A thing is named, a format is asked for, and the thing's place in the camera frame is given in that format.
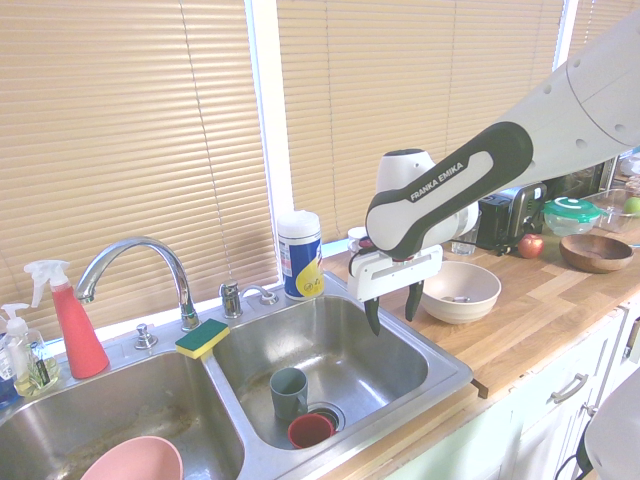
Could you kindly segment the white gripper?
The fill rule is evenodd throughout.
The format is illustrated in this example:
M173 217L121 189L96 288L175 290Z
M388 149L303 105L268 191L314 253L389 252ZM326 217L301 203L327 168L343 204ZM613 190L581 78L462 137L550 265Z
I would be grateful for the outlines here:
M364 305L374 335L380 334L379 296L409 286L405 319L412 322L423 294L423 281L436 275L442 266L443 249L433 246L417 252L411 259L394 261L387 254L364 249L350 261L348 291Z

